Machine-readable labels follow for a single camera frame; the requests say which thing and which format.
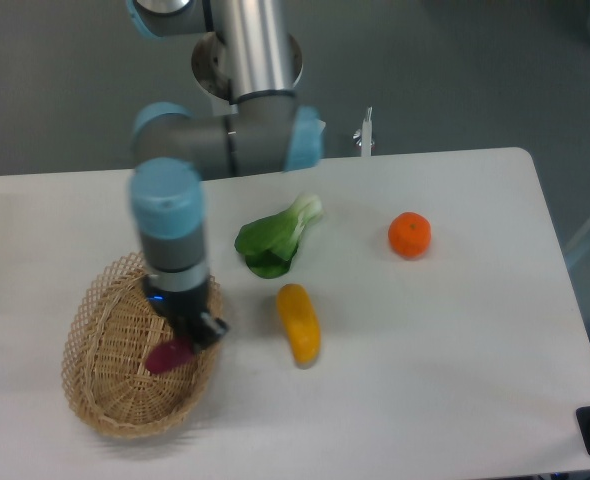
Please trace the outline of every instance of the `light blue joint cap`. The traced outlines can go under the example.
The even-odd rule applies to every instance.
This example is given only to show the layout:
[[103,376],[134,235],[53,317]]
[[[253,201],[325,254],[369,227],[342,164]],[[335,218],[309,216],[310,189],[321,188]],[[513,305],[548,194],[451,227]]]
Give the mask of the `light blue joint cap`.
[[185,117],[192,117],[193,115],[187,109],[181,105],[171,102],[157,102],[151,103],[144,107],[135,117],[135,123],[133,124],[133,137],[137,136],[144,126],[151,120],[155,120],[157,117],[168,114],[184,115]]
[[324,155],[323,127],[313,107],[300,107],[295,117],[293,136],[288,147],[284,170],[300,170],[317,165]]
[[201,178],[175,158],[155,158],[135,169],[130,203],[140,232],[160,240],[182,238],[204,220]]
[[135,0],[126,0],[126,10],[128,10],[128,15],[131,17],[133,25],[135,25],[137,31],[140,33],[142,37],[161,40],[162,37],[158,37],[153,32],[151,32],[142,20],[142,18],[139,16],[139,12],[133,4],[134,1]]

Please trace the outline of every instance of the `yellow pepper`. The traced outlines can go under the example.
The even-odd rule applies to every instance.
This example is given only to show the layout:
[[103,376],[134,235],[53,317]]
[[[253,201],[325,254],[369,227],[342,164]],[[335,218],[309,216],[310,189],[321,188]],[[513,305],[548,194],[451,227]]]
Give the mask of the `yellow pepper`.
[[283,286],[277,293],[277,311],[291,344],[295,361],[308,365],[319,353],[321,333],[311,299],[301,285]]

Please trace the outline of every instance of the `bok choy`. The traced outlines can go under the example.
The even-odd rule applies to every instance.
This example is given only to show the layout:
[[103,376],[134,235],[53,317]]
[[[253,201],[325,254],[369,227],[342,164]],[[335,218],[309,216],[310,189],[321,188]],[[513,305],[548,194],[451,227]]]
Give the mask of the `bok choy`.
[[317,195],[300,194],[283,212],[244,225],[235,239],[235,250],[258,277],[284,275],[290,270],[304,229],[322,213]]

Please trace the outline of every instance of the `purple object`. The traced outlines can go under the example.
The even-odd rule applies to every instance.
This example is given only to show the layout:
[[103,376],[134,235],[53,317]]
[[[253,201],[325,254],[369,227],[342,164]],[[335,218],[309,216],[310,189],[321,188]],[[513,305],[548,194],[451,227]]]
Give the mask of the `purple object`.
[[190,339],[174,338],[157,345],[146,359],[146,370],[154,375],[169,372],[190,362],[195,354]]

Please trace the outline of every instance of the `wicker basket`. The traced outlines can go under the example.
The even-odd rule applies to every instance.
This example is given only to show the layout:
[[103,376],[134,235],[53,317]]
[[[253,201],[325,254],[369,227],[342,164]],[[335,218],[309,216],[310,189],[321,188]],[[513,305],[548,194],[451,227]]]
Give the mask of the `wicker basket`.
[[[144,360],[172,331],[140,287],[141,255],[122,257],[91,284],[68,335],[62,362],[71,409],[99,433],[120,438],[160,434],[184,421],[206,388],[219,344],[191,363],[151,375]],[[209,307],[222,316],[211,277]]]

